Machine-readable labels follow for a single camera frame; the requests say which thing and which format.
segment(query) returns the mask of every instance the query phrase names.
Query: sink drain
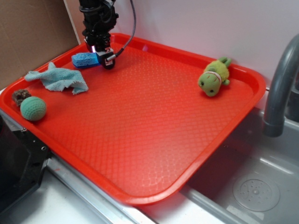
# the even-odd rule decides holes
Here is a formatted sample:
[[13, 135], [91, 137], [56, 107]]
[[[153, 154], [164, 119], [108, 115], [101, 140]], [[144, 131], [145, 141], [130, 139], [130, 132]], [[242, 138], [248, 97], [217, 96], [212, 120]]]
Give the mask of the sink drain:
[[274, 208], [280, 197], [277, 185], [261, 174], [241, 176], [234, 184], [236, 201], [251, 211], [268, 211]]

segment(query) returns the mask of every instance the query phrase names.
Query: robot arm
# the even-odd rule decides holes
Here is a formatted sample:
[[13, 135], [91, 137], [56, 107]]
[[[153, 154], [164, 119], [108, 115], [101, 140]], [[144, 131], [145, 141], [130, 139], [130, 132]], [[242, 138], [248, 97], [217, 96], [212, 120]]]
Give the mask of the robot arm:
[[106, 69], [111, 69], [115, 65], [115, 60], [107, 60], [113, 56], [110, 47], [109, 31], [116, 25], [118, 14], [115, 13], [114, 3], [116, 0], [108, 2], [106, 0], [79, 0], [80, 11], [84, 14], [85, 36], [87, 48], [92, 51], [94, 46], [99, 63]]

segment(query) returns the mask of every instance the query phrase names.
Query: red tray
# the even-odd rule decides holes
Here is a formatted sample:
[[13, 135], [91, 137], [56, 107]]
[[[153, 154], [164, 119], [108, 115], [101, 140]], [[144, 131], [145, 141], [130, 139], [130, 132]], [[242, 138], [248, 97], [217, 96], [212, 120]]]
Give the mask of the red tray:
[[[127, 39], [113, 35], [114, 50]], [[53, 62], [75, 70], [79, 52], [85, 45]], [[177, 192], [265, 92], [258, 73], [232, 64], [230, 85], [206, 96], [197, 80], [212, 60], [134, 38], [112, 70], [80, 70], [89, 91], [53, 92], [21, 78], [0, 95], [0, 107], [115, 199], [154, 203]], [[18, 89], [46, 102], [42, 120], [21, 116], [11, 97]]]

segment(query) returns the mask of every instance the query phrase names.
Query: stuffed turtle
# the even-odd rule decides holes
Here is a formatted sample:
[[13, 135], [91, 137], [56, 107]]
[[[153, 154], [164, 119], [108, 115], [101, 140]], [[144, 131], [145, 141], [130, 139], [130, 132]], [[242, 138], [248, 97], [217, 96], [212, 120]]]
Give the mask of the stuffed turtle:
[[221, 84], [229, 84], [228, 66], [231, 61], [230, 58], [221, 57], [207, 65], [204, 73], [198, 79], [198, 85], [206, 95], [213, 97], [219, 92]]

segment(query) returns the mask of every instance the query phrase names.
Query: sink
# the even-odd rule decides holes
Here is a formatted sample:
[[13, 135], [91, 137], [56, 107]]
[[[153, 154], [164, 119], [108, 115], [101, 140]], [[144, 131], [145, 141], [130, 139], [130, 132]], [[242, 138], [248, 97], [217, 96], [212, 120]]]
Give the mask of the sink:
[[286, 119], [284, 133], [270, 138], [262, 116], [255, 108], [187, 185], [245, 223], [297, 224], [299, 125]]

